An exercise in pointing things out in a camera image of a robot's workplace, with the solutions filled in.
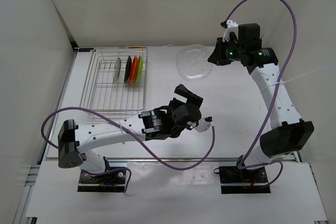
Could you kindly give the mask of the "clear bumpy glass plate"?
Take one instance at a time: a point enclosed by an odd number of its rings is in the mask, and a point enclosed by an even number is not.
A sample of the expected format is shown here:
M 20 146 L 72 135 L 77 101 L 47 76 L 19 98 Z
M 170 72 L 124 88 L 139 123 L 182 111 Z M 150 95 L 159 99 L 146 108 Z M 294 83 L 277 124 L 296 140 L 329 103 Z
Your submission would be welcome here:
M 186 81 L 207 78 L 212 72 L 212 64 L 207 61 L 209 56 L 208 48 L 200 44 L 182 48 L 176 56 L 176 67 L 180 77 Z

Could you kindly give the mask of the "clear ribbed glass plate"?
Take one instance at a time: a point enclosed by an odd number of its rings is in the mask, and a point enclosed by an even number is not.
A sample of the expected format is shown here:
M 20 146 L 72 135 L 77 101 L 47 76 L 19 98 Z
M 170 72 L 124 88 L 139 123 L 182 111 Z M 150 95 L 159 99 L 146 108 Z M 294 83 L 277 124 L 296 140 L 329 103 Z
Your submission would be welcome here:
M 120 59 L 120 57 L 117 57 L 116 62 L 114 64 L 113 83 L 118 82 L 118 78 L 119 78 L 119 75 L 120 75 L 120 70 L 121 70 L 121 59 Z

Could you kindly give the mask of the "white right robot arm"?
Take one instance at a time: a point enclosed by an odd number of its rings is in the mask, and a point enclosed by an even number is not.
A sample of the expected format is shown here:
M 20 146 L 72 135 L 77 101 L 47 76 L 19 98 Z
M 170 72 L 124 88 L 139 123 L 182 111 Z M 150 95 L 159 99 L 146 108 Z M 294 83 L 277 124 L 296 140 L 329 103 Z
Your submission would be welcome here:
M 236 168 L 236 177 L 247 182 L 254 177 L 255 169 L 301 150 L 314 132 L 314 126 L 296 110 L 281 82 L 274 50 L 262 46 L 260 26 L 256 23 L 238 25 L 232 20 L 222 22 L 222 26 L 224 35 L 217 39 L 208 62 L 217 66 L 240 62 L 256 83 L 268 110 L 266 122 L 270 124 L 270 131 L 258 132 L 256 145 L 247 151 Z

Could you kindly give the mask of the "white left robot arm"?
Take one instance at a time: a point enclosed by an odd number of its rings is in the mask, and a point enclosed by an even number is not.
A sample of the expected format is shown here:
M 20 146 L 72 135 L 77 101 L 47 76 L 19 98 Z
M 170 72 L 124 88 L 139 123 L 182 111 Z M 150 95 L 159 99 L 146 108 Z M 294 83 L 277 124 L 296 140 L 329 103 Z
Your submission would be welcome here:
M 65 120 L 58 133 L 58 166 L 80 167 L 91 172 L 98 182 L 110 176 L 107 161 L 93 152 L 95 148 L 130 141 L 165 140 L 177 138 L 183 130 L 204 132 L 210 127 L 210 119 L 202 117 L 200 106 L 203 99 L 190 92 L 184 85 L 175 93 L 186 102 L 173 99 L 161 106 L 115 123 L 77 124 Z

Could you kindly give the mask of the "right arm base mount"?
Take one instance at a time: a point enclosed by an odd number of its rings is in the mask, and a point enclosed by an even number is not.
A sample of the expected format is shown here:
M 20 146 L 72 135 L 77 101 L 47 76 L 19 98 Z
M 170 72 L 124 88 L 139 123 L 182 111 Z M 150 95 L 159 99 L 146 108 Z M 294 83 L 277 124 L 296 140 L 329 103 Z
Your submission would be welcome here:
M 236 166 L 220 166 L 213 172 L 219 175 L 223 195 L 271 193 L 264 167 L 256 170 L 240 170 Z

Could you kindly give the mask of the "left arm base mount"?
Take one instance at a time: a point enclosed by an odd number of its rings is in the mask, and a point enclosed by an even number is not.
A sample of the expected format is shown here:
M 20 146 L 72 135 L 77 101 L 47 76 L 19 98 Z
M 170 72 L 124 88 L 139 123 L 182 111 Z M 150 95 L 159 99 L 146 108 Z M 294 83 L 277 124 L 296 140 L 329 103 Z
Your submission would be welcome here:
M 127 167 L 109 167 L 103 174 L 81 170 L 78 192 L 125 193 L 127 191 L 131 170 Z

